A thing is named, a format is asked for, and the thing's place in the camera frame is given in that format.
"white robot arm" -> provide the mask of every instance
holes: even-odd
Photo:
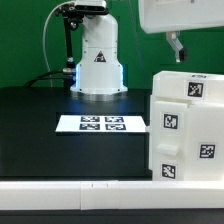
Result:
[[[118,24],[109,15],[106,2],[76,0],[62,14],[70,17],[70,28],[83,24],[82,60],[76,66],[75,84],[71,91],[90,100],[111,100],[123,95],[123,67],[117,59]]]
[[[166,32],[177,62],[185,60],[179,31],[223,26],[223,0],[139,0],[142,29],[146,33]]]

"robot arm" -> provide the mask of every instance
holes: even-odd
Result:
[[[177,62],[186,59],[178,40],[179,31],[224,25],[223,0],[139,0],[142,29],[146,33],[166,32]]]

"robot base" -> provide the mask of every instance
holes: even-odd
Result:
[[[77,91],[71,91],[71,96],[89,101],[113,101],[124,99],[127,96],[127,91],[114,93],[114,94],[87,94]]]

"cable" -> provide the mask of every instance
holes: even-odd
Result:
[[[41,80],[41,79],[43,79],[47,76],[51,76],[51,75],[54,75],[54,74],[62,74],[62,73],[63,73],[63,71],[51,71],[51,72],[44,73],[43,75],[39,75],[35,79],[32,79],[32,80],[28,81],[27,83],[25,83],[23,85],[23,87],[31,87],[38,80]]]
[[[66,4],[71,4],[73,3],[74,1],[69,1],[69,2],[64,2],[62,4],[59,4],[58,6],[56,6],[51,12],[50,14],[48,15],[46,21],[45,21],[45,24],[44,24],[44,30],[43,30],[43,53],[44,53],[44,60],[45,60],[45,64],[47,66],[47,70],[50,72],[50,66],[49,66],[49,62],[48,62],[48,58],[47,58],[47,51],[46,51],[46,33],[47,33],[47,28],[48,28],[48,24],[49,24],[49,21],[51,19],[51,16],[53,15],[53,13],[55,12],[56,9],[58,9],[59,7],[62,7],[63,5],[66,5]]]

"black cable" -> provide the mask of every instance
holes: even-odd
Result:
[[[47,76],[51,76],[54,74],[63,74],[63,71],[58,70],[58,71],[50,71],[50,72],[46,72],[43,75],[39,75],[37,76],[35,79],[32,79],[30,81],[28,81],[27,83],[25,83],[23,85],[23,87],[31,87],[35,82],[37,82],[38,80],[42,80],[43,78],[47,77]]]
[[[32,83],[28,83],[28,85],[24,85],[24,87],[29,88],[31,87],[35,82],[37,81],[45,81],[45,80],[72,80],[72,78],[65,78],[65,77],[60,77],[60,78],[40,78],[40,79],[33,79]]]

